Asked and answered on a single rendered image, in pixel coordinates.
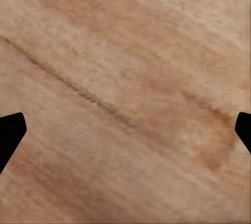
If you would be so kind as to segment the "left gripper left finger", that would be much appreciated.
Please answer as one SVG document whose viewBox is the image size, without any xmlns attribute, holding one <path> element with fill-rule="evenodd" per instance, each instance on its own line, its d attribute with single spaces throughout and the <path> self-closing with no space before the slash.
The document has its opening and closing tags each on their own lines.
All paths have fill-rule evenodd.
<svg viewBox="0 0 251 224">
<path fill-rule="evenodd" d="M 26 122 L 21 112 L 0 118 L 0 174 L 26 132 Z"/>
</svg>

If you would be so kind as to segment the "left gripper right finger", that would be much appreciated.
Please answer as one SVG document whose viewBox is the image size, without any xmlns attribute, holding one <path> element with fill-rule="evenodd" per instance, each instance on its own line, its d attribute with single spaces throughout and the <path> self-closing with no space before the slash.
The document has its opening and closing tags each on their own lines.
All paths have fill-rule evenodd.
<svg viewBox="0 0 251 224">
<path fill-rule="evenodd" d="M 239 113 L 235 131 L 251 153 L 251 114 Z"/>
</svg>

